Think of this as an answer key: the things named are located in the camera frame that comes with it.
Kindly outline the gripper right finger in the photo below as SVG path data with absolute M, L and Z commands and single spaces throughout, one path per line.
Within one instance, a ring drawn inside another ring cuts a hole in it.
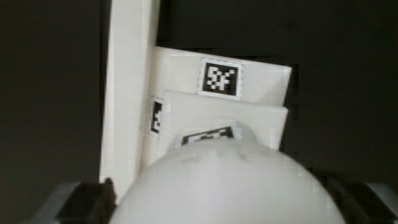
M 380 182 L 325 184 L 346 224 L 398 224 L 398 193 Z

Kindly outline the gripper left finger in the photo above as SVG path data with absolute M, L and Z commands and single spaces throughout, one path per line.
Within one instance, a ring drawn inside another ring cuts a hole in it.
M 115 210 L 114 182 L 62 183 L 34 213 L 20 224 L 108 224 Z

